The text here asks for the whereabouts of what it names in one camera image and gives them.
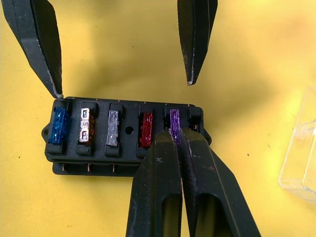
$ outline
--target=black pliers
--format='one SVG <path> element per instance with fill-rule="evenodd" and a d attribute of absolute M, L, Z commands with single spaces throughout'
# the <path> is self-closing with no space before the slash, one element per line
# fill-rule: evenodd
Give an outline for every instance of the black pliers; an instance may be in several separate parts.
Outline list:
<path fill-rule="evenodd" d="M 258 237 L 233 173 L 197 132 L 155 136 L 133 179 L 127 237 L 179 237 L 182 187 L 191 237 Z"/>

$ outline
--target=clear fuse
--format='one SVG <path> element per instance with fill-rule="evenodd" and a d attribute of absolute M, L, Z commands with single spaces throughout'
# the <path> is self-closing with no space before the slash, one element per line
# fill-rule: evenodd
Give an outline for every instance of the clear fuse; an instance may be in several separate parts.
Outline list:
<path fill-rule="evenodd" d="M 117 146 L 119 136 L 119 112 L 116 110 L 109 111 L 107 145 Z"/>

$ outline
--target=mounting hole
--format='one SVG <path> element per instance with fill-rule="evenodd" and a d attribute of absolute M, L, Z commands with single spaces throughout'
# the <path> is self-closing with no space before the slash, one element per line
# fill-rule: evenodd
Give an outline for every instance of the mounting hole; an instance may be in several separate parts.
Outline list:
<path fill-rule="evenodd" d="M 44 130 L 44 135 L 47 137 L 48 136 L 48 129 Z"/>
<path fill-rule="evenodd" d="M 134 132 L 134 128 L 130 126 L 125 129 L 125 133 L 128 135 L 132 134 L 133 132 Z"/>

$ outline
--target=empty fuse slot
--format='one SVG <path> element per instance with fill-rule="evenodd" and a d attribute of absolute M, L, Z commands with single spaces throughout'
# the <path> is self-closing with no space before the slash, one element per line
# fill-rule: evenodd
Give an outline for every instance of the empty fuse slot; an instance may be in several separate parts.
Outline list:
<path fill-rule="evenodd" d="M 164 129 L 170 128 L 170 114 L 163 120 L 163 127 Z"/>
<path fill-rule="evenodd" d="M 189 129 L 200 132 L 200 123 L 202 118 L 202 110 L 200 108 L 191 108 L 189 110 Z"/>

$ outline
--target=red fuse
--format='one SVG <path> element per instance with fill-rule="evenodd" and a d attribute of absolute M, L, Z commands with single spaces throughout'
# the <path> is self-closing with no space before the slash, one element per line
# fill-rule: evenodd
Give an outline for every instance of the red fuse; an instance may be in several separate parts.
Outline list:
<path fill-rule="evenodd" d="M 144 113 L 140 147 L 149 148 L 153 141 L 153 113 Z"/>

